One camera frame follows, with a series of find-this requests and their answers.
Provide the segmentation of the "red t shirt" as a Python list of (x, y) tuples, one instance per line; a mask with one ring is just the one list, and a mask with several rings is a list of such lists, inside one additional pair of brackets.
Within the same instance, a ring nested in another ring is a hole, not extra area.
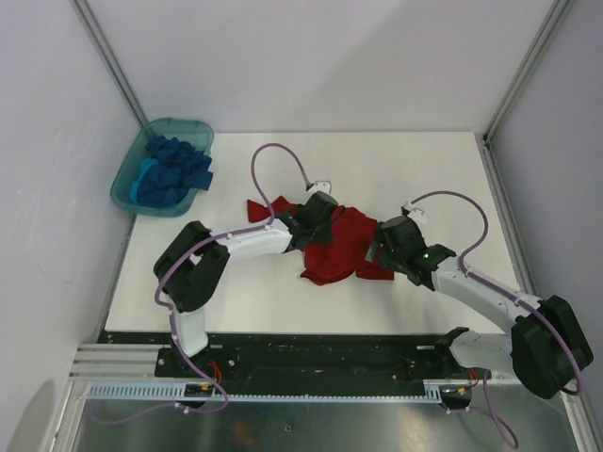
[[(248, 200), (248, 221), (255, 223), (266, 219), (269, 211), (273, 210), (275, 218), (288, 226), (289, 215), (299, 205), (300, 203), (291, 203), (282, 196), (269, 207)], [(368, 247), (377, 227), (376, 219), (367, 217), (354, 207), (338, 205), (332, 216), (332, 243), (291, 246), (291, 235), (285, 250), (299, 250), (302, 253), (304, 271), (301, 276), (318, 286), (338, 283), (351, 275), (364, 280), (391, 282), (395, 279), (392, 270), (366, 260)]]

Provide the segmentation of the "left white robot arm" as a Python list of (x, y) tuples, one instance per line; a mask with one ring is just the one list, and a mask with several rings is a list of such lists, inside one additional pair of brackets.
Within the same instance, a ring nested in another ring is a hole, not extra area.
[(200, 221), (184, 227), (154, 265), (155, 303), (169, 310), (171, 339), (178, 348), (174, 362), (180, 370), (195, 377), (207, 368), (204, 306), (227, 266), (330, 242), (337, 207), (333, 197), (318, 191), (306, 203), (281, 213), (269, 210), (267, 220), (242, 229), (217, 232)]

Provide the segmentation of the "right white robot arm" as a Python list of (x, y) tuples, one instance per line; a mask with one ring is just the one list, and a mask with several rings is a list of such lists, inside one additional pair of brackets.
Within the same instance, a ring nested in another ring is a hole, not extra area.
[(457, 327), (438, 342), (436, 370), (456, 378), (467, 368), (506, 374), (534, 395), (550, 399), (594, 360), (569, 302), (512, 290), (472, 268), (462, 268), (453, 250), (425, 243), (406, 216), (378, 225), (367, 259), (403, 274), (416, 286), (460, 301), (500, 328), (483, 334)]

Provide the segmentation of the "teal plastic bin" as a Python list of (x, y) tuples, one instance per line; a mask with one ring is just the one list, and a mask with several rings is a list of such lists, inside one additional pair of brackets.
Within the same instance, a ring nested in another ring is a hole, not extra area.
[(163, 118), (144, 126), (110, 188), (110, 199), (139, 216), (175, 218), (213, 182), (214, 131), (202, 121)]

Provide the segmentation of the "dark blue t shirt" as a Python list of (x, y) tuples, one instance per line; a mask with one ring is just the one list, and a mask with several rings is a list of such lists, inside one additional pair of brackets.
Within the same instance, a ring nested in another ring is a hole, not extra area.
[(155, 137), (145, 150), (157, 160), (146, 176), (154, 188), (139, 195), (141, 206), (164, 209), (174, 207), (192, 190), (207, 191), (213, 180), (212, 157), (202, 148), (177, 137)]

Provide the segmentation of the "light blue t shirt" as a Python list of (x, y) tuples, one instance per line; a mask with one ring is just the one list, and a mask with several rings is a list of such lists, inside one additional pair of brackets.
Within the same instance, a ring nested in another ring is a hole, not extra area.
[(139, 195), (145, 194), (151, 191), (154, 186), (150, 182), (150, 179), (146, 176), (147, 172), (151, 170), (157, 164), (157, 160), (154, 158), (145, 158), (141, 161), (138, 169), (137, 178), (132, 182), (130, 187), (130, 200), (140, 205)]

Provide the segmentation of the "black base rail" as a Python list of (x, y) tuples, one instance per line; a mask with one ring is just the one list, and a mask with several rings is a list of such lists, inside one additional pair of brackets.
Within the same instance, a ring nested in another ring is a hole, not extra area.
[(160, 378), (216, 379), (230, 395), (401, 396), (426, 380), (472, 388), (484, 370), (464, 368), (437, 344), (445, 334), (217, 333), (184, 359), (166, 332), (102, 331), (99, 343), (161, 349)]

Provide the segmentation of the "right aluminium frame post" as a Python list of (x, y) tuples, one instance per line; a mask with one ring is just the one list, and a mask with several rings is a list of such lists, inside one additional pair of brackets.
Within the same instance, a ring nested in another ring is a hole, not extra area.
[(497, 133), (513, 111), (514, 105), (519, 100), (523, 90), (527, 87), (538, 65), (544, 58), (548, 47), (575, 4), (576, 2), (572, 0), (555, 0), (552, 3), (546, 17), (531, 41), (528, 51), (523, 56), (514, 73), (511, 84), (505, 90), (494, 115), (482, 133), (482, 139), (487, 146), (491, 145)]

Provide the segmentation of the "aluminium frame post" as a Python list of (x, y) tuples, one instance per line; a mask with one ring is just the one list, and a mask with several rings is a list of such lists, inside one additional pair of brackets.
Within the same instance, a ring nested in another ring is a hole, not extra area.
[(146, 126), (149, 122), (148, 118), (90, 2), (86, 0), (71, 0), (70, 4), (136, 123), (139, 127)]
[(528, 51), (523, 56), (514, 73), (511, 84), (505, 90), (494, 115), (482, 133), (482, 139), (487, 146), (491, 145), (497, 133), (513, 111), (514, 105), (519, 100), (523, 90), (527, 87), (538, 65), (544, 58), (548, 47), (575, 4), (576, 2), (572, 0), (555, 0), (552, 3), (546, 17), (531, 41)]

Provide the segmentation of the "left aluminium frame post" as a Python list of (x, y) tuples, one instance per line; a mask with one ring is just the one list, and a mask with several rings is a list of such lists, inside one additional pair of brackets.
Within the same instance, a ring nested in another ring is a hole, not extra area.
[(86, 0), (71, 0), (70, 4), (136, 123), (139, 127), (146, 126), (149, 122), (148, 118), (90, 2)]

